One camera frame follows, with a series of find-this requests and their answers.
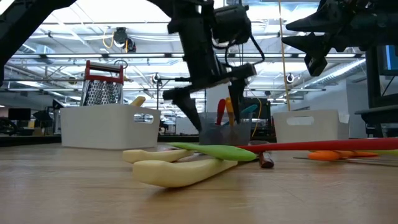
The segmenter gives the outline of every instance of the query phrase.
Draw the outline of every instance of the box grater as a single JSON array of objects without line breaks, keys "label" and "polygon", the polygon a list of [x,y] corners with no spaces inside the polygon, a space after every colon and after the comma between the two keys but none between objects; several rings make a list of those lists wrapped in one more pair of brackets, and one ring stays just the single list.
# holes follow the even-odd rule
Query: box grater
[{"label": "box grater", "polygon": [[[91,75],[90,70],[117,73],[118,77]],[[86,62],[85,81],[80,106],[123,104],[123,66],[120,67]]]}]

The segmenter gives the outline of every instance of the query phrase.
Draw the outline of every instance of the black robotic arm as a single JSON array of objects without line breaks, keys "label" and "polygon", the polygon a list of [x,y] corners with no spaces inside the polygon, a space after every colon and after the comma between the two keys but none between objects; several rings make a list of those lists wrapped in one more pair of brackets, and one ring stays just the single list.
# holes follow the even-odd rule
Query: black robotic arm
[{"label": "black robotic arm", "polygon": [[366,51],[377,45],[398,45],[397,26],[398,1],[321,0],[316,13],[286,25],[287,30],[310,34],[282,41],[307,54],[308,71],[317,77],[324,71],[325,57],[332,48],[344,52],[347,47]]},{"label": "black robotic arm", "polygon": [[[213,0],[148,0],[158,6],[171,18],[167,28],[169,34],[178,33],[190,73],[191,85],[164,91],[165,100],[172,100],[201,131],[201,124],[195,102],[190,94],[222,83],[231,82],[229,95],[234,107],[236,121],[240,120],[239,103],[243,97],[246,78],[256,75],[255,64],[247,63],[232,67],[227,62],[221,63],[213,50],[228,49],[237,44],[244,44],[251,39],[258,51],[264,54],[256,44],[251,33],[251,22],[247,17],[248,7],[240,4],[214,9]],[[213,44],[227,42],[226,47]]]}]

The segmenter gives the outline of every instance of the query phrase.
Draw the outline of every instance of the yellow rope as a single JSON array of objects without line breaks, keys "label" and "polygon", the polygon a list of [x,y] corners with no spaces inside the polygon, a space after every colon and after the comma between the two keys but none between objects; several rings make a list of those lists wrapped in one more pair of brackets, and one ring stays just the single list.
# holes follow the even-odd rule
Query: yellow rope
[{"label": "yellow rope", "polygon": [[284,83],[285,83],[287,109],[290,111],[289,89],[287,87],[286,66],[285,66],[285,47],[284,47],[284,43],[282,42],[282,38],[284,36],[284,31],[282,28],[282,3],[281,3],[281,1],[282,0],[278,0],[278,2],[279,2],[280,44],[282,46],[282,63],[284,65]]},{"label": "yellow rope", "polygon": [[113,34],[114,34],[114,32],[112,32],[112,42],[111,42],[111,45],[108,46],[108,45],[106,45],[106,43],[105,43],[105,34],[106,34],[106,31],[107,31],[107,30],[108,30],[108,28],[105,28],[104,36],[103,36],[103,38],[102,38],[102,43],[104,44],[104,46],[105,46],[107,49],[110,49],[110,48],[112,48],[112,46],[113,46]]},{"label": "yellow rope", "polygon": [[260,110],[259,110],[259,116],[257,117],[257,121],[256,121],[256,127],[254,128],[253,134],[251,135],[252,138],[253,138],[254,135],[256,134],[257,126],[258,126],[258,124],[259,124],[259,120],[260,120],[260,116],[261,116],[261,110],[262,110],[262,103],[261,103],[261,100],[260,100],[258,97],[256,97],[256,98],[257,98],[257,100],[258,100],[259,103],[260,103]]}]

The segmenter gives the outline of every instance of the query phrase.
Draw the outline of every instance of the red spatula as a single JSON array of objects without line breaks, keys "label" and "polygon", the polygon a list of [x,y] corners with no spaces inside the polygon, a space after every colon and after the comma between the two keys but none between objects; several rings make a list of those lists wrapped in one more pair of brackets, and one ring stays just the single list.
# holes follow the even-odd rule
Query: red spatula
[{"label": "red spatula", "polygon": [[398,149],[398,138],[352,139],[238,146],[254,153],[264,151],[378,151]]},{"label": "red spatula", "polygon": [[218,102],[218,107],[217,107],[217,125],[221,125],[221,121],[224,116],[224,111],[225,111],[225,99],[220,99]]}]

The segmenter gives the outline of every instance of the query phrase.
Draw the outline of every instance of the table surface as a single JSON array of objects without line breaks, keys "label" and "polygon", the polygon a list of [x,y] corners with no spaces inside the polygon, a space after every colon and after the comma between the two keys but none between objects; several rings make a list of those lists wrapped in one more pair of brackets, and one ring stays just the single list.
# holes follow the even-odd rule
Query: table surface
[{"label": "table surface", "polygon": [[243,164],[190,187],[134,180],[120,151],[0,148],[0,223],[397,223],[398,168],[292,159]]}]

